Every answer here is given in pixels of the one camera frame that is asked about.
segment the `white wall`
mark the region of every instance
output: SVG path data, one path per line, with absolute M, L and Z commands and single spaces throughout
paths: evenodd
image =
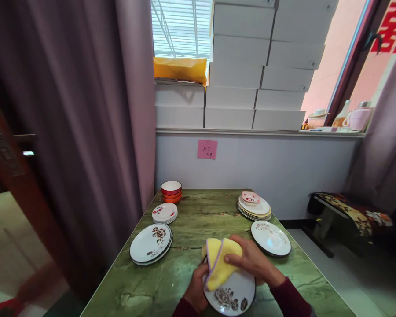
M 216 160 L 197 158 L 198 140 L 217 140 Z M 304 219 L 308 195 L 343 189 L 361 139 L 157 134 L 155 188 L 251 188 L 279 219 Z

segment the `window sill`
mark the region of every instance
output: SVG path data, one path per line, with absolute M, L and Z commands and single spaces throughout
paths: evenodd
M 156 128 L 156 133 L 187 133 L 187 134 L 231 134 L 255 136 L 304 136 L 304 137 L 339 137 L 339 138 L 364 138 L 364 132 L 317 132 L 317 131 L 278 131 L 278 130 L 225 130 L 225 129 L 179 129 Z

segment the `tiled floor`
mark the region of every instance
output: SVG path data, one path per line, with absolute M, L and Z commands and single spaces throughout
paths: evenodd
M 11 193 L 1 193 L 0 303 L 15 297 L 21 285 L 51 261 Z M 61 278 L 27 306 L 20 316 L 43 316 L 68 289 L 66 281 Z
M 366 261 L 327 241 L 328 258 L 300 229 L 288 232 L 358 317 L 396 316 L 396 262 L 384 256 Z

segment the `pink sticky note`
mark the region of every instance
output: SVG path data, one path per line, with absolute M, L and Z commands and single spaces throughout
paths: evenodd
M 199 159 L 216 159 L 217 141 L 198 140 L 198 155 Z

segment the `kettle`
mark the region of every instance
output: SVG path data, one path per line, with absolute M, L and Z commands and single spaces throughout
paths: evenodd
M 371 118 L 372 109 L 368 107 L 370 104 L 371 102 L 368 101 L 361 102 L 357 109 L 349 112 L 343 121 L 343 126 L 348 126 L 351 131 L 364 131 Z

